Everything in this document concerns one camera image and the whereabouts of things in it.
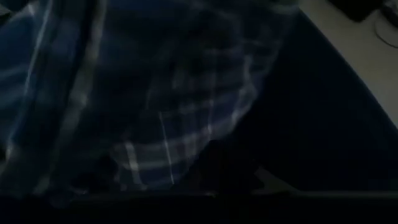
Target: white desk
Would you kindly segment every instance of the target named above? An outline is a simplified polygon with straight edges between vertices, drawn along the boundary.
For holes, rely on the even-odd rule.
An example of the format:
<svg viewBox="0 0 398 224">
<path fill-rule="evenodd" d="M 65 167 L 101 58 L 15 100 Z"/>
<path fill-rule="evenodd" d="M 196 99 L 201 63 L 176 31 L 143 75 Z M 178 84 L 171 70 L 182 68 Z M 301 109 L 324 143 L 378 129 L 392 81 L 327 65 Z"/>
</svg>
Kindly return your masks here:
<svg viewBox="0 0 398 224">
<path fill-rule="evenodd" d="M 398 127 L 398 49 L 374 35 L 373 24 L 379 13 L 355 23 L 326 0 L 302 0 L 301 9 L 354 68 Z"/>
</svg>

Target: plaid shirt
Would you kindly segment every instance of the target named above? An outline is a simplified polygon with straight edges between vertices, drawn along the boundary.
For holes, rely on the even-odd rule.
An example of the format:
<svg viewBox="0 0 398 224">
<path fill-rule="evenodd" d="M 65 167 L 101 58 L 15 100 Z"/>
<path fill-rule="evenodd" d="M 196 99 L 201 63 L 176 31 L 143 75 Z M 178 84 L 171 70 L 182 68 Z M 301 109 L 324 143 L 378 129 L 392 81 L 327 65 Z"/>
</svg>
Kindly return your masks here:
<svg viewBox="0 0 398 224">
<path fill-rule="evenodd" d="M 0 0 L 0 192 L 65 188 L 98 160 L 167 189 L 250 109 L 289 0 Z"/>
</svg>

